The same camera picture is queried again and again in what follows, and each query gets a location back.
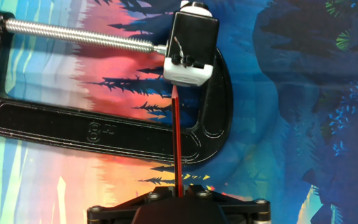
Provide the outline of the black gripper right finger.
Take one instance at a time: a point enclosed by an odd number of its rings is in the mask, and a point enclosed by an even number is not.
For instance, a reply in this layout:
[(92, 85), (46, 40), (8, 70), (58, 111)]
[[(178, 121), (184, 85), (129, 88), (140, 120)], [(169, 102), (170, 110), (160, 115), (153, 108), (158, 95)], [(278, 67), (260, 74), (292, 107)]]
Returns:
[(271, 224), (270, 202), (266, 199), (242, 201), (201, 185), (182, 185), (178, 194), (185, 199), (179, 205), (179, 223)]

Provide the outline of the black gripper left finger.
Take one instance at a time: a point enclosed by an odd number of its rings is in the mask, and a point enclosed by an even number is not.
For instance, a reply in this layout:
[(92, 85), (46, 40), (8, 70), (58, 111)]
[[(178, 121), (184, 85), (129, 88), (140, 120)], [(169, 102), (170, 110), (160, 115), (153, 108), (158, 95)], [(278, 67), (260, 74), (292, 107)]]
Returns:
[(87, 224), (131, 223), (136, 211), (143, 205), (175, 196), (175, 188), (155, 187), (153, 191), (133, 198), (115, 207), (95, 205), (87, 209)]

